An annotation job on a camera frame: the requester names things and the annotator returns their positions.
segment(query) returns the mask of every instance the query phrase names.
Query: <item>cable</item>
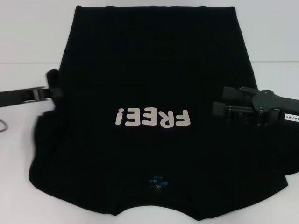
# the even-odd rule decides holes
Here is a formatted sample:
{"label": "cable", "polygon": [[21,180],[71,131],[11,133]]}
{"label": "cable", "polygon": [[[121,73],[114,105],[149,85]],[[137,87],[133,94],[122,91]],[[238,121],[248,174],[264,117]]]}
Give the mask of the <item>cable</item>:
{"label": "cable", "polygon": [[2,130],[0,130],[0,132],[6,131],[8,129],[7,123],[5,121],[3,121],[3,120],[0,120],[0,123],[2,123],[4,125],[4,128]]}

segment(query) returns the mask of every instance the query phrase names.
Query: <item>white surface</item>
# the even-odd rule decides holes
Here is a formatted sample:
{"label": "white surface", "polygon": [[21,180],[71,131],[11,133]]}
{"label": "white surface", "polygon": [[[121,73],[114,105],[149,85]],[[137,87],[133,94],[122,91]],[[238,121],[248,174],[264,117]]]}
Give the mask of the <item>white surface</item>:
{"label": "white surface", "polygon": [[[58,68],[76,5],[235,6],[259,89],[299,99],[299,2],[296,0],[1,0],[0,91],[46,85]],[[284,61],[282,63],[261,63]],[[0,224],[195,224],[180,212],[144,206],[118,216],[102,215],[53,198],[28,181],[36,116],[50,101],[0,108],[9,130],[0,133]],[[256,205],[206,224],[298,224],[299,174],[289,187]]]}

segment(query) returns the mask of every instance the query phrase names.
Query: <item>clothing label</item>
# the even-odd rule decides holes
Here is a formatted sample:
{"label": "clothing label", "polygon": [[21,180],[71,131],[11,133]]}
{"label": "clothing label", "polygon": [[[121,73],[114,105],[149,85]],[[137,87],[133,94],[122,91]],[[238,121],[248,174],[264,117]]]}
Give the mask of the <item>clothing label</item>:
{"label": "clothing label", "polygon": [[299,122],[299,116],[286,113],[285,114],[285,120],[291,120],[291,121]]}
{"label": "clothing label", "polygon": [[162,186],[160,186],[160,185],[156,185],[156,186],[154,187],[154,192],[155,192],[155,193],[161,193],[161,192],[162,192]]}

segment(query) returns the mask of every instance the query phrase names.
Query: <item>t-shirt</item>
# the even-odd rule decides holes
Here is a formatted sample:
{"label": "t-shirt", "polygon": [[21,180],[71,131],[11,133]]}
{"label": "t-shirt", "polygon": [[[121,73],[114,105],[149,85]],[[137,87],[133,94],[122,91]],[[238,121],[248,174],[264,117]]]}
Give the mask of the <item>t-shirt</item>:
{"label": "t-shirt", "polygon": [[212,116],[224,86],[257,88],[234,7],[78,6],[59,83],[29,175],[49,195],[202,220],[287,186],[261,129]]}

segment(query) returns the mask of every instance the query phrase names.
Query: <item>label sticker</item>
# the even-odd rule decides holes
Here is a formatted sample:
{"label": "label sticker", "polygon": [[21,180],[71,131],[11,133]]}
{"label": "label sticker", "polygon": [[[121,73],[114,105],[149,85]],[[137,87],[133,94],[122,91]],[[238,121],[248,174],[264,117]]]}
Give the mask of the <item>label sticker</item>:
{"label": "label sticker", "polygon": [[299,116],[293,114],[285,114],[285,120],[296,121],[299,122]]}

